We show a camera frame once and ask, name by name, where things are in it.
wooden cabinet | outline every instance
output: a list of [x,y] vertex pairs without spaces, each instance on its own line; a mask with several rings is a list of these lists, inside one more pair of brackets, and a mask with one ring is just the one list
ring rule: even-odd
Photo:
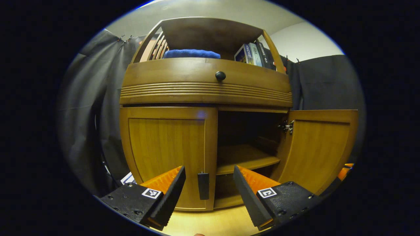
[[[176,210],[213,209],[216,108],[122,108],[120,124],[124,154],[137,183],[184,165],[186,181]],[[198,173],[209,173],[208,200],[200,200]]]
[[[259,36],[277,71],[234,61],[242,44]],[[168,48],[211,50],[221,59],[162,59]],[[224,80],[216,79],[218,71]],[[235,165],[320,194],[350,155],[357,111],[290,111],[291,98],[288,76],[264,30],[202,17],[161,21],[138,48],[122,84],[121,139],[130,171],[141,183],[184,165],[180,211],[242,204]],[[198,173],[209,174],[209,199],[200,200]]]
[[[292,133],[281,127],[285,121],[293,122]],[[200,211],[243,204],[233,182],[235,165],[321,194],[350,155],[357,111],[131,107],[121,108],[120,123],[136,181],[184,165],[176,210]],[[208,200],[199,197],[201,172],[209,173]]]

black knob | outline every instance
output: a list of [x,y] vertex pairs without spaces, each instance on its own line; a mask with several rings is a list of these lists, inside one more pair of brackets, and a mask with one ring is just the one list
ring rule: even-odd
[[226,79],[226,74],[222,71],[218,71],[218,72],[216,72],[216,79],[218,81],[222,81],[222,80]]

cabinet door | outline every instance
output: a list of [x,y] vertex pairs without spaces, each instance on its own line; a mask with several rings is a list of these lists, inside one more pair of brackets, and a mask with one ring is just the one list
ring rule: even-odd
[[354,145],[357,110],[290,111],[293,133],[283,133],[278,150],[280,164],[272,178],[294,181],[321,194],[337,177]]
[[[120,127],[124,154],[137,183],[184,165],[186,181],[175,209],[213,209],[216,108],[121,108]],[[209,173],[208,200],[199,197],[197,174],[201,172]]]

drawer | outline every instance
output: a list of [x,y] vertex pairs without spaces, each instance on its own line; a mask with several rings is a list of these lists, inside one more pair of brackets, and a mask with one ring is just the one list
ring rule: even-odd
[[[226,78],[216,79],[222,71]],[[213,58],[167,58],[130,64],[120,104],[220,103],[292,107],[286,74]]]

cabinet handle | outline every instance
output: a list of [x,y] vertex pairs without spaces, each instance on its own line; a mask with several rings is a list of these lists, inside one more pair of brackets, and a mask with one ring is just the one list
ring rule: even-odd
[[209,174],[198,173],[198,192],[200,193],[200,200],[209,199]]
[[216,79],[218,81],[222,81],[222,80],[226,79],[226,74],[222,71],[218,71],[218,72],[216,72]]

